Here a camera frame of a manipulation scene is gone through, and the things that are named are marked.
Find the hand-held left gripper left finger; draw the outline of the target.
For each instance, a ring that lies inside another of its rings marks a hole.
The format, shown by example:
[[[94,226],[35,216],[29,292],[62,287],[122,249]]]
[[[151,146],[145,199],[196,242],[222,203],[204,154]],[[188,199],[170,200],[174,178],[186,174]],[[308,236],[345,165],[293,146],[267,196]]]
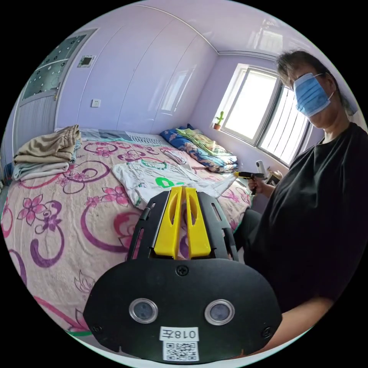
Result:
[[[182,187],[173,187],[168,194],[154,252],[158,257],[177,258],[181,228]]]

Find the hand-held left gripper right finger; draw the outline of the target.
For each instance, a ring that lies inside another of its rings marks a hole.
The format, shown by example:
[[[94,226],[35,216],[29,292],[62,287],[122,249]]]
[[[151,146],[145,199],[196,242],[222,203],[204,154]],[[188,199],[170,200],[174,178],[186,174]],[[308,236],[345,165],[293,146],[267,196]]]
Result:
[[[198,194],[195,188],[189,187],[185,189],[185,194],[189,257],[206,258],[210,255],[211,246],[207,236]]]

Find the person's right hand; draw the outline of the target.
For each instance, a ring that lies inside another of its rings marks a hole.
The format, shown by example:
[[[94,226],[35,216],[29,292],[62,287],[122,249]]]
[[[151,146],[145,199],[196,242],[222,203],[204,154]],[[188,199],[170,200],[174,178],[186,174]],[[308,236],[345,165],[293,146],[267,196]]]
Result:
[[[265,183],[263,180],[248,180],[248,187],[253,195],[263,194],[267,198],[270,198],[276,187]]]

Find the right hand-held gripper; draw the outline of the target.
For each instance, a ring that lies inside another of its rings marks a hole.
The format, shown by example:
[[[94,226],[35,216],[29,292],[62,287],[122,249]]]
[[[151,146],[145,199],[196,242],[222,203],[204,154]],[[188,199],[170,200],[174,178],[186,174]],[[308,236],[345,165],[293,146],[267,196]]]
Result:
[[[253,173],[253,172],[234,172],[233,175],[235,177],[242,177],[247,180],[248,187],[251,190],[252,195],[256,195],[263,190],[264,186],[264,175],[262,173]]]

